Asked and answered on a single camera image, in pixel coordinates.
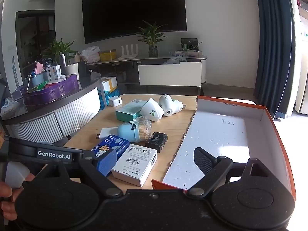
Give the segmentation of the person's left hand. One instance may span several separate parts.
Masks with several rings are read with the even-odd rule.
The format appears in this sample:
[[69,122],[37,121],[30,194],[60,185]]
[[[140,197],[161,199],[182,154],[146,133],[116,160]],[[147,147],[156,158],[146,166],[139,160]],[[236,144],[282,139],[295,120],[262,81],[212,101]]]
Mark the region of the person's left hand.
[[15,201],[23,190],[23,186],[17,189],[12,189],[10,186],[8,186],[8,184],[1,182],[0,194],[1,198],[4,198],[4,200],[1,202],[1,213],[5,219],[9,221],[14,221],[17,219]]

